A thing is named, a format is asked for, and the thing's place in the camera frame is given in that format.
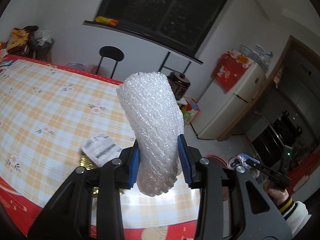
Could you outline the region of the right hand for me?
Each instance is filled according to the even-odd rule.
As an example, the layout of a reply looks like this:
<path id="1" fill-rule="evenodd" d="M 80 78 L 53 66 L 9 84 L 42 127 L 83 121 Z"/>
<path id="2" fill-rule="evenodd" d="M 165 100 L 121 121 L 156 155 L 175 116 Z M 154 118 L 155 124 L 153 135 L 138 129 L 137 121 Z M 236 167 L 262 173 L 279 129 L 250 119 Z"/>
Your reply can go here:
<path id="1" fill-rule="evenodd" d="M 262 174 L 255 168 L 250 168 L 248 171 L 276 205 L 283 204 L 286 200 L 289 200 L 290 196 L 287 190 L 275 188 L 267 175 Z"/>

